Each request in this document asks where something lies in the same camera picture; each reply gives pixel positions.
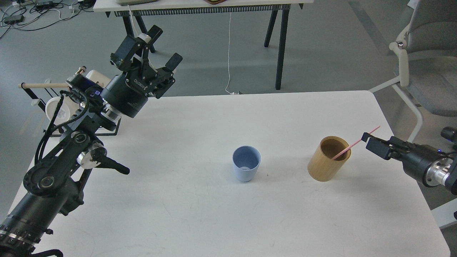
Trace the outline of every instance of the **black table leg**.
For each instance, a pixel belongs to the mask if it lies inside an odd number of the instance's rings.
[[[122,20],[124,20],[125,32],[127,32],[127,35],[130,35],[133,37],[133,29],[132,29],[132,24],[130,23],[129,17],[123,16]]]
[[[275,26],[276,16],[278,15],[278,10],[271,12],[270,23],[268,24],[268,30],[266,31],[264,47],[270,45],[271,33],[273,33],[273,27]]]
[[[146,26],[144,25],[143,18],[141,16],[135,16],[135,19],[137,20],[138,25],[140,26],[140,30],[142,33],[147,33],[148,30],[146,29]],[[149,49],[151,53],[155,53],[155,48],[153,45],[151,45],[151,48]]]
[[[276,68],[276,90],[281,89],[282,66],[284,64],[284,50],[286,48],[287,22],[289,20],[289,10],[282,10],[281,34],[279,37],[278,65]]]

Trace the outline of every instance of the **gray floor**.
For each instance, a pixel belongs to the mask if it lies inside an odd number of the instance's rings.
[[[315,0],[303,10],[293,5],[281,91],[274,90],[279,17],[270,47],[264,48],[270,13],[233,13],[229,89],[245,94],[349,91],[381,84],[393,78],[396,57],[389,52],[388,43],[411,18],[413,10],[407,3]],[[0,0],[3,10],[8,4]],[[62,9],[62,16],[67,15],[68,10]],[[28,28],[57,19],[58,13],[50,12]],[[144,20],[147,26],[156,24],[164,30],[155,44],[154,65],[163,65],[174,52],[184,57],[175,75],[177,82],[166,96],[226,94],[229,14],[148,16]],[[82,13],[39,31],[9,31],[0,40],[0,220],[8,212],[46,125],[44,115],[29,104],[28,96],[16,85],[48,78],[63,82],[81,65],[112,77],[118,70],[109,64],[109,56],[124,37],[121,18]],[[39,96],[49,98],[45,92]],[[390,88],[375,96],[394,134],[406,139],[415,125],[412,112]],[[457,119],[426,111],[424,119],[425,126],[415,142],[449,149],[450,144],[439,136],[440,130],[457,127]],[[431,209],[453,199],[442,188],[422,190]],[[456,231],[457,226],[442,230],[452,256],[457,256]]]

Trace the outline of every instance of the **chair armrest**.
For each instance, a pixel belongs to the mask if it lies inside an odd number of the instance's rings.
[[[399,77],[400,86],[405,87],[409,85],[409,64],[408,53],[402,49],[401,42],[392,42],[389,44],[389,49],[392,50],[399,59]]]
[[[409,85],[409,65],[408,65],[408,53],[405,48],[407,42],[405,36],[409,31],[411,24],[408,24],[398,35],[395,42],[389,44],[389,49],[392,50],[399,59],[399,77],[400,86],[405,87]]]

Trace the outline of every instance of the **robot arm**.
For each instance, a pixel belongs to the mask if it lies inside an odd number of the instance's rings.
[[[366,149],[379,157],[401,161],[404,172],[424,186],[443,185],[457,195],[457,161],[454,161],[452,154],[446,154],[429,145],[405,142],[396,137],[385,141],[369,133],[363,134],[362,141],[367,143]]]

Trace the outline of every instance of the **cup rim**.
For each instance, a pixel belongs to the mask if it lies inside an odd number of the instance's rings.
[[[252,169],[244,170],[244,171],[251,171],[251,170],[254,170],[254,169],[258,168],[259,165],[260,165],[260,161],[261,161],[261,159],[262,159],[262,156],[260,155],[259,151],[258,151],[255,147],[250,146],[250,145],[242,145],[242,146],[238,147],[237,149],[235,149],[235,151],[233,151],[233,153],[232,153],[232,163],[233,163],[235,166],[237,166],[237,168],[241,169],[240,167],[238,167],[238,165],[236,165],[235,161],[233,160],[233,157],[234,157],[234,155],[235,155],[235,152],[236,152],[238,149],[243,148],[243,147],[249,147],[249,148],[253,149],[253,150],[257,153],[257,155],[259,156],[259,162],[257,163],[257,165],[256,165],[254,168],[252,168]]]
[[[338,142],[342,143],[343,145],[346,145],[346,147],[349,146],[349,144],[346,142],[346,140],[342,139],[341,137],[337,137],[337,136],[326,136],[324,137],[320,143],[319,143],[319,151],[322,153],[322,155],[327,158],[328,160],[332,160],[332,158],[329,158],[327,155],[324,154],[324,152],[322,151],[322,142],[324,142],[325,140],[328,140],[328,139],[334,139],[334,140],[337,140]],[[351,150],[347,150],[346,151],[346,158],[342,159],[342,160],[332,160],[332,161],[347,161],[349,159],[349,157],[351,156]]]

